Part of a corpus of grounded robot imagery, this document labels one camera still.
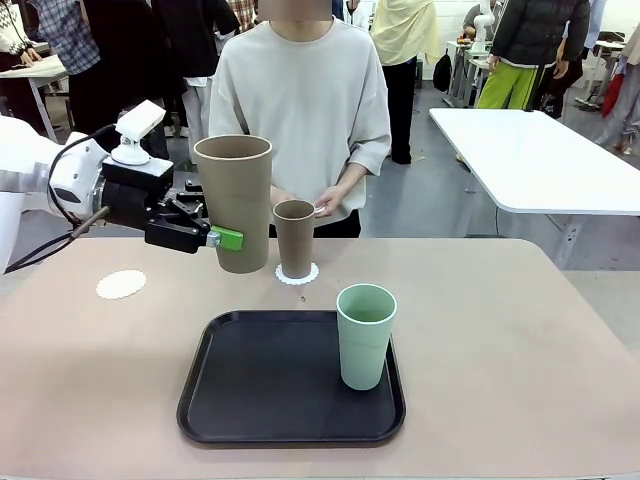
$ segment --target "small brown cup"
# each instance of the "small brown cup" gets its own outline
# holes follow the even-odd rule
[[[315,207],[302,200],[288,200],[274,207],[273,218],[282,273],[291,279],[306,277],[311,273]]]

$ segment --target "paper cup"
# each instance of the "paper cup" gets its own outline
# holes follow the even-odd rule
[[[382,287],[358,284],[345,288],[337,300],[340,372],[354,390],[380,383],[398,304]]]
[[[307,277],[311,273],[315,207],[303,200],[281,202],[273,209],[273,219],[282,273],[291,279]]]
[[[238,252],[218,248],[231,273],[260,270],[269,256],[271,144],[251,135],[207,138],[195,146],[211,225],[244,235]]]

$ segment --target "gray floor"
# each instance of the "gray floor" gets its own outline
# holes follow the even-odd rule
[[[599,114],[582,112],[574,106],[573,97],[576,93],[570,92],[568,95],[566,115],[562,121],[585,137],[594,139],[600,133],[602,120]],[[429,86],[417,91],[412,127],[414,163],[411,166],[399,166],[385,162],[382,175],[370,180],[368,202],[362,212],[363,236],[453,235],[468,174],[457,166],[453,148],[429,118],[430,108],[445,106],[442,97],[442,93]],[[52,105],[51,110],[54,117],[60,115],[56,105]],[[499,145],[499,132],[496,141]],[[188,170],[186,140],[170,140],[169,149],[172,160],[180,170],[176,172],[176,186],[187,178],[194,178],[195,173],[184,171]],[[638,159],[632,158],[631,161],[637,162]],[[501,234],[509,232],[512,219],[513,214],[499,212]],[[559,240],[559,227],[563,221],[563,218],[554,218],[552,221],[541,215],[522,215],[519,236],[533,241],[549,254]],[[65,227],[64,221],[43,212],[25,213],[14,258],[63,233]],[[482,208],[472,221],[471,231],[479,234],[496,233],[495,206],[486,195]],[[135,236],[139,233],[118,227],[104,227],[94,228],[90,235]],[[640,270],[640,249],[636,246],[639,238],[640,219],[636,217],[592,217],[575,246],[567,268]]]

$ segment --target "red bag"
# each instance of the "red bag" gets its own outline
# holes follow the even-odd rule
[[[620,88],[622,87],[622,82],[624,81],[624,73],[618,73],[613,80],[611,80],[611,84],[609,88],[607,88],[607,93],[604,95],[604,103],[602,104],[602,116],[606,117],[611,113],[613,107],[615,107],[616,102],[618,101],[618,96],[620,95]]]

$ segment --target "black tray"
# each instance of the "black tray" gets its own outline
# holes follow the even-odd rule
[[[336,312],[230,312],[205,329],[178,404],[199,443],[376,444],[402,425],[392,342],[380,384],[340,378]]]

